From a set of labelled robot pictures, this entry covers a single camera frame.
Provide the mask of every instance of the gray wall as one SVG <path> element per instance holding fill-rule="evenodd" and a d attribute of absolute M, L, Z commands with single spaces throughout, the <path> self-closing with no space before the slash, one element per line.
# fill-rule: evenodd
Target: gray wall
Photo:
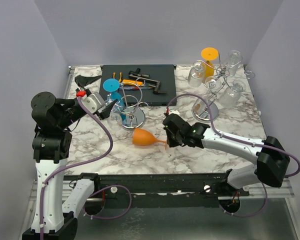
<path fill-rule="evenodd" d="M 249 68 L 266 133 L 300 159 L 300 0 L 283 1 Z M 296 169 L 291 162 L 290 172 Z M 300 210 L 300 174 L 290 180 Z"/>
<path fill-rule="evenodd" d="M 190 64 L 205 47 L 248 62 L 283 0 L 35 0 L 70 65 Z"/>
<path fill-rule="evenodd" d="M 18 239 L 35 179 L 30 102 L 69 69 L 32 0 L 0 0 L 0 240 Z"/>

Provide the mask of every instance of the white marble surface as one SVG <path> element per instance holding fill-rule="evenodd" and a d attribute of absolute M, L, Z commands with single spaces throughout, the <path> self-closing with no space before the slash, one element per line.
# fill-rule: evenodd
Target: white marble surface
<path fill-rule="evenodd" d="M 206 92 L 203 84 L 198 88 L 191 88 L 188 85 L 187 77 L 190 68 L 190 66 L 177 66 L 175 70 L 177 95 L 187 92 L 202 95 Z M 74 77 L 77 75 L 97 76 L 101 73 L 99 66 L 82 66 L 76 67 Z M 245 77 L 242 67 L 239 68 L 236 76 Z M 229 78 L 228 82 L 231 83 L 233 80 L 233 77 Z M 220 111 L 218 118 L 215 120 L 215 126 L 226 133 L 264 139 L 266 135 L 248 80 L 242 79 L 242 81 L 244 81 L 247 88 L 236 107 L 223 108 L 218 102 L 216 103 Z M 99 90 L 99 86 L 100 81 L 97 81 L 89 86 L 89 89 L 91 92 L 95 92 Z M 75 98 L 76 88 L 77 85 L 73 78 L 68 98 Z M 195 97 L 179 98 L 177 106 L 170 109 L 178 110 L 183 119 L 193 124 L 196 120 L 192 116 L 191 107 L 195 100 Z M 142 109 L 147 118 L 143 129 L 150 131 L 157 138 L 165 140 L 166 133 L 162 125 L 165 107 L 143 107 Z M 103 120 L 102 122 L 108 128 L 107 121 Z M 133 133 L 124 129 L 116 132 L 109 130 L 114 141 L 112 152 L 99 161 L 69 169 L 66 171 L 66 174 L 77 175 L 82 172 L 99 174 L 218 173 L 230 168 L 236 169 L 250 164 L 250 162 L 242 158 L 213 149 L 187 146 L 165 149 L 162 143 L 156 143 L 148 147 L 134 146 L 132 145 Z M 106 134 L 87 115 L 81 119 L 78 127 L 72 133 L 73 138 L 68 164 L 95 158 L 104 153 L 109 147 L 109 140 Z"/>

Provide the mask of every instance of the pliers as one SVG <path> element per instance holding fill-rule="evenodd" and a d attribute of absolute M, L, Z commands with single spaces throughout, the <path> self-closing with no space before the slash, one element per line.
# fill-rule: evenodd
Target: pliers
<path fill-rule="evenodd" d="M 113 79 L 116 79 L 116 73 L 115 73 L 115 72 L 113 73 L 112 78 L 113 78 Z M 119 78 L 119 80 L 118 80 L 119 83 L 121 83 L 122 80 L 123 80 L 123 79 L 122 79 L 122 72 L 120 72 L 120 78 Z"/>

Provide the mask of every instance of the screw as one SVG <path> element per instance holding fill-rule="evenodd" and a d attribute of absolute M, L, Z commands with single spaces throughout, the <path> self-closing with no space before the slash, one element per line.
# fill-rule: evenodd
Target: screw
<path fill-rule="evenodd" d="M 118 188 L 116 186 L 113 186 L 110 188 L 110 191 L 115 194 L 116 192 L 118 192 Z"/>
<path fill-rule="evenodd" d="M 249 191 L 249 186 L 243 186 L 242 189 L 243 189 L 243 191 L 248 192 Z"/>
<path fill-rule="evenodd" d="M 210 187 L 209 185 L 205 185 L 205 186 L 203 187 L 203 189 L 204 189 L 204 191 L 205 191 L 206 193 L 209 193 L 210 190 L 211 190 L 211 187 Z"/>

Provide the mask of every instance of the orange disc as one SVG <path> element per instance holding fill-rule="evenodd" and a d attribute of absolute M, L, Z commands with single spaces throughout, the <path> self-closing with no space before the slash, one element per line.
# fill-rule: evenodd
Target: orange disc
<path fill-rule="evenodd" d="M 201 57 L 207 61 L 213 61 L 219 56 L 217 49 L 213 47 L 206 47 L 201 51 Z"/>

